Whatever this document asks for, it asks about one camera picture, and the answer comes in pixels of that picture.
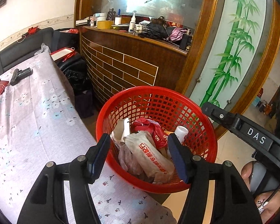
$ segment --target black bottle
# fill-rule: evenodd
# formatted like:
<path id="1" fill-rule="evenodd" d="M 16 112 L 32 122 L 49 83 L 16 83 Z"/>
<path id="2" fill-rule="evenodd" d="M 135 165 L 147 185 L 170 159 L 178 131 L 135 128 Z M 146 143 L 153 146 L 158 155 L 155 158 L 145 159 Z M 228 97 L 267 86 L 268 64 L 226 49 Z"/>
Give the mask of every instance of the black bottle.
<path id="1" fill-rule="evenodd" d="M 115 20 L 115 14 L 116 12 L 114 11 L 114 8 L 109 8 L 109 12 L 107 13 L 106 20 L 107 21 L 114 21 Z"/>
<path id="2" fill-rule="evenodd" d="M 192 43 L 192 34 L 191 34 L 191 30 L 188 29 L 187 32 L 182 35 L 179 48 L 188 52 L 191 43 Z"/>

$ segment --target red packet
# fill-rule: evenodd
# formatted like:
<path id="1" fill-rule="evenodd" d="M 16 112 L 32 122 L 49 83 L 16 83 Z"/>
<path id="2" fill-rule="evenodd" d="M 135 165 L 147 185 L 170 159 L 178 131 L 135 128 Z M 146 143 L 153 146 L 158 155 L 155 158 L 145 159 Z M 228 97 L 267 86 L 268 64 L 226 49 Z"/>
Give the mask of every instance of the red packet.
<path id="1" fill-rule="evenodd" d="M 147 130 L 155 143 L 155 147 L 159 150 L 167 146 L 168 135 L 162 130 L 160 124 L 151 119 L 141 117 L 132 123 L 134 131 Z"/>
<path id="2" fill-rule="evenodd" d="M 0 95 L 4 92 L 4 89 L 9 84 L 9 81 L 1 81 L 0 79 Z"/>

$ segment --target paper packaging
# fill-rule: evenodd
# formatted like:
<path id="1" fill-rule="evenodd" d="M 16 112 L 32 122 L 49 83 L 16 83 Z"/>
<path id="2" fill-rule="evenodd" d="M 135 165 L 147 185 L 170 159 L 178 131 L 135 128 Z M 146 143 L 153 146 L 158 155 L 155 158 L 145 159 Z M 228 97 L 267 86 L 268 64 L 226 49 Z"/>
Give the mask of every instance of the paper packaging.
<path id="1" fill-rule="evenodd" d="M 172 179 L 174 164 L 154 148 L 145 132 L 130 134 L 125 143 L 145 174 L 154 177 L 155 183 L 167 183 Z"/>
<path id="2" fill-rule="evenodd" d="M 124 144 L 121 142 L 122 134 L 124 131 L 124 119 L 119 119 L 114 130 L 111 132 L 110 137 L 118 149 Z"/>

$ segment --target black garbage bag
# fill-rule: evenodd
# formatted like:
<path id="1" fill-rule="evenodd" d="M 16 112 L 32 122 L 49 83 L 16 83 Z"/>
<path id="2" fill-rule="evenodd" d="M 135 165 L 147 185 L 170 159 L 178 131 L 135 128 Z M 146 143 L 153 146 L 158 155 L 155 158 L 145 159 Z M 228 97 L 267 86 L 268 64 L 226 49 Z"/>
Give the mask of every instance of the black garbage bag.
<path id="1" fill-rule="evenodd" d="M 85 90 L 92 89 L 92 84 L 86 73 L 69 69 L 66 70 L 64 74 L 72 86 L 75 95 Z"/>
<path id="2" fill-rule="evenodd" d="M 75 109 L 80 118 L 93 115 L 93 88 L 86 73 L 74 70 L 64 72 L 75 94 Z"/>

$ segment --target white wall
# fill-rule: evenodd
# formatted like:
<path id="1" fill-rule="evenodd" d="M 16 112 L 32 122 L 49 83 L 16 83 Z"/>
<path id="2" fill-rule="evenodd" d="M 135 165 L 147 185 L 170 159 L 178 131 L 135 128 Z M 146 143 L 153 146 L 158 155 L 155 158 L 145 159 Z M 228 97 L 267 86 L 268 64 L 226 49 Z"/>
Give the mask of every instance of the white wall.
<path id="1" fill-rule="evenodd" d="M 274 96 L 275 92 L 277 91 L 279 85 L 280 85 L 280 47 L 277 56 L 275 58 L 275 62 L 269 73 L 269 76 L 263 85 L 263 95 L 261 97 L 261 100 L 266 100 L 266 102 L 269 102 Z"/>
<path id="2" fill-rule="evenodd" d="M 74 7 L 75 0 L 7 0 L 0 8 L 0 41 L 32 24 L 72 15 Z"/>

